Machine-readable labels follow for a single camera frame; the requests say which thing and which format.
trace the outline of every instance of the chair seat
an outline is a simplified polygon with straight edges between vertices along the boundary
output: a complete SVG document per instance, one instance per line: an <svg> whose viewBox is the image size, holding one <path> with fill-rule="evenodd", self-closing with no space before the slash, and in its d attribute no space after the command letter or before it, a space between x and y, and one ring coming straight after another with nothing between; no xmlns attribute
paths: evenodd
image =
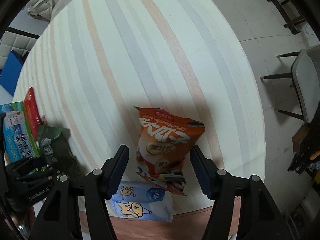
<svg viewBox="0 0 320 240"><path fill-rule="evenodd" d="M320 87L315 66L306 52L298 55L291 72L300 99L303 118L305 122L310 123L320 101Z"/></svg>

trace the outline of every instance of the brown cardboard box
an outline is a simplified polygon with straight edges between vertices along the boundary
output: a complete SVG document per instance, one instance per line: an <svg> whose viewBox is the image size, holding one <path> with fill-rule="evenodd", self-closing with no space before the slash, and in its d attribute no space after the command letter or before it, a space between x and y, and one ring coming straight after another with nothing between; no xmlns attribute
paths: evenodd
<svg viewBox="0 0 320 240"><path fill-rule="evenodd" d="M292 137L292 144L293 144L293 152L299 154L300 153L300 146L305 137L307 136L310 128L304 124L300 127L300 129L296 132L296 134Z"/></svg>

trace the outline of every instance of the cartoon dog illustration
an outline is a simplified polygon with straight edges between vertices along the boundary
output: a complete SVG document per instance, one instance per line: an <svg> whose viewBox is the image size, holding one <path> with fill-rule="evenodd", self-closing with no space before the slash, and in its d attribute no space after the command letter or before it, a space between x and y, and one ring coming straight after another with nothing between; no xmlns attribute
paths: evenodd
<svg viewBox="0 0 320 240"><path fill-rule="evenodd" d="M128 202L126 204L118 202L118 205L121 208L121 213L127 217L131 215L135 218L140 218L143 214L152 214L152 211L142 207L140 203Z"/></svg>
<svg viewBox="0 0 320 240"><path fill-rule="evenodd" d="M121 193L121 195L122 195L122 200L124 200L125 197L130 196L131 193L132 193L132 196L134 196L134 197L136 196L136 194L133 193L133 187L125 187L125 186L123 186L123 187L120 189L120 193Z"/></svg>

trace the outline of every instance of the pink cloth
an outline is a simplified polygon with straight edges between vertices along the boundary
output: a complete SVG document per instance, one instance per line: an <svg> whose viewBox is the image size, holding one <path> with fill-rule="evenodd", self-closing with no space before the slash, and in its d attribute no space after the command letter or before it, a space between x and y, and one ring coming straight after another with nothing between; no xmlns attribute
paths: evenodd
<svg viewBox="0 0 320 240"><path fill-rule="evenodd" d="M237 233L241 197L235 198L229 235ZM171 223L110 217L118 240L199 240L207 226L212 207L174 215ZM89 233L85 212L80 212L82 231Z"/></svg>

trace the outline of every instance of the black strip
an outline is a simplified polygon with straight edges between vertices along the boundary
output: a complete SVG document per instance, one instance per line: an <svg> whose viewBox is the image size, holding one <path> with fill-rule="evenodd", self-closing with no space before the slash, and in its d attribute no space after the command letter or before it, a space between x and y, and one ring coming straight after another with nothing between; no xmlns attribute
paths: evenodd
<svg viewBox="0 0 320 240"><path fill-rule="evenodd" d="M35 34L32 34L32 33L27 33L27 32L24 32L24 31L15 29L15 28L11 28L11 27L7 28L7 32L11 32L11 33L27 36L27 37L34 38L34 39L38 39L40 37L39 35L35 35Z"/></svg>

